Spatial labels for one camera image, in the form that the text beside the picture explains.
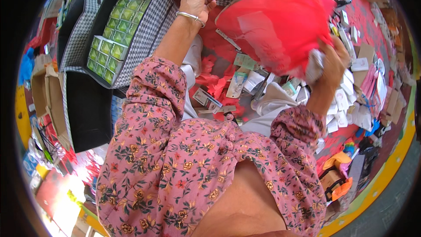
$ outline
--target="pink floral shirt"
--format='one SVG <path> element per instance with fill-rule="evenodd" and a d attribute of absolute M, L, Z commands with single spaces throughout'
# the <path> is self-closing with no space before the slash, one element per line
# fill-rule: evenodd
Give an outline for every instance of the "pink floral shirt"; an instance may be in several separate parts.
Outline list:
<path fill-rule="evenodd" d="M 313 154 L 324 118 L 302 106 L 286 109 L 267 138 L 233 121 L 181 121 L 186 92 L 185 74 L 171 61 L 149 57 L 134 69 L 97 184 L 98 217 L 109 235 L 191 235 L 247 159 L 287 228 L 316 236 L 326 199 Z"/>

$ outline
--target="white pants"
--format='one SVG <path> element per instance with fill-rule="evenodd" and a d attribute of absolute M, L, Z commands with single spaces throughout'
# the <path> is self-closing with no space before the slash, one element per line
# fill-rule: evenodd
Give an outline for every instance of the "white pants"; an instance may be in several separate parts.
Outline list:
<path fill-rule="evenodd" d="M 193 41 L 189 52 L 184 58 L 181 69 L 186 74 L 187 90 L 190 90 L 196 83 L 196 77 L 201 71 L 201 51 L 203 43 L 199 35 Z M 257 105 L 257 113 L 260 117 L 252 119 L 243 124 L 242 131 L 254 131 L 270 136 L 270 126 L 276 116 L 287 108 L 297 106 L 298 104 L 288 96 L 288 94 L 277 84 L 270 83 L 266 89 L 266 94 L 261 98 Z M 193 109 L 189 93 L 186 92 L 186 103 L 184 105 L 184 115 L 182 120 L 190 118 L 199 118 Z"/>

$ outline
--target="silver bangle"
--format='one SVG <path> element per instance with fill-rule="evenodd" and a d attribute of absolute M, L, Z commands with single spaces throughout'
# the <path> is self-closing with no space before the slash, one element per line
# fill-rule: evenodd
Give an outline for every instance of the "silver bangle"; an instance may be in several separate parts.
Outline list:
<path fill-rule="evenodd" d="M 205 25 L 206 25 L 203 21 L 201 21 L 201 20 L 199 19 L 199 17 L 196 17 L 196 16 L 191 15 L 191 14 L 189 14 L 189 13 L 185 13 L 185 12 L 180 12 L 180 11 L 177 11 L 177 12 L 176 12 L 176 16 L 178 16 L 178 15 L 185 16 L 185 17 L 188 17 L 188 18 L 192 18 L 192 19 L 194 19 L 195 21 L 199 21 L 200 23 L 202 23 L 202 28 L 204 28 L 204 27 L 205 27 Z"/>

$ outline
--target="red bag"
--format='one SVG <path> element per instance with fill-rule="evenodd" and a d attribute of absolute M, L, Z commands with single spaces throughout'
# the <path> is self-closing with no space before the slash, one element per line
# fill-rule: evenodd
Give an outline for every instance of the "red bag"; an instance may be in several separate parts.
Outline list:
<path fill-rule="evenodd" d="M 303 79 L 317 39 L 332 45 L 328 19 L 335 6 L 334 0 L 241 0 L 216 26 L 267 70 Z"/>

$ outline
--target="hand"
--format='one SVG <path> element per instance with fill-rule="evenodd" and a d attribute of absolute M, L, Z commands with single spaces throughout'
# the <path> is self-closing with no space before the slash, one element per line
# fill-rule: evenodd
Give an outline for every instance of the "hand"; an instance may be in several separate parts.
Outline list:
<path fill-rule="evenodd" d="M 201 21 L 208 21 L 208 13 L 216 7 L 216 0 L 181 0 L 180 12 L 199 17 Z"/>
<path fill-rule="evenodd" d="M 335 90 L 338 88 L 344 71 L 350 64 L 350 55 L 345 49 L 342 41 L 332 36 L 334 46 L 328 45 L 318 40 L 320 50 L 325 54 L 323 61 L 323 74 L 315 83 L 315 88 L 330 88 Z"/>

